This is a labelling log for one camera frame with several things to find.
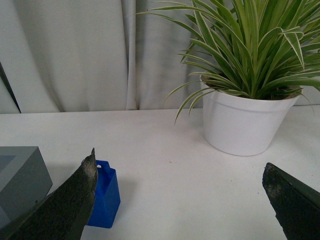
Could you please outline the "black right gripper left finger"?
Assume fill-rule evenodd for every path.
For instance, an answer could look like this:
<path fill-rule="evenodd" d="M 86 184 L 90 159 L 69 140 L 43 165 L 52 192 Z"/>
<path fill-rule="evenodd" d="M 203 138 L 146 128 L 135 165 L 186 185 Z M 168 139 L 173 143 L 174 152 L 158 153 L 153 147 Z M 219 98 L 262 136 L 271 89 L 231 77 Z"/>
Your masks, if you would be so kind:
<path fill-rule="evenodd" d="M 95 203 L 98 169 L 92 151 L 54 192 L 0 230 L 2 240 L 79 240 Z"/>

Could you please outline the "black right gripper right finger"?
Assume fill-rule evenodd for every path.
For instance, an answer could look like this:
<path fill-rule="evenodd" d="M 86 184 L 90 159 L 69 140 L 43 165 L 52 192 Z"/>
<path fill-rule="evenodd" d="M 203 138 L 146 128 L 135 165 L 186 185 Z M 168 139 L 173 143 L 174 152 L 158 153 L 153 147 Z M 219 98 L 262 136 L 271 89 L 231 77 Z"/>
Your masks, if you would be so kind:
<path fill-rule="evenodd" d="M 320 238 L 320 193 L 268 162 L 262 186 L 288 240 Z"/>

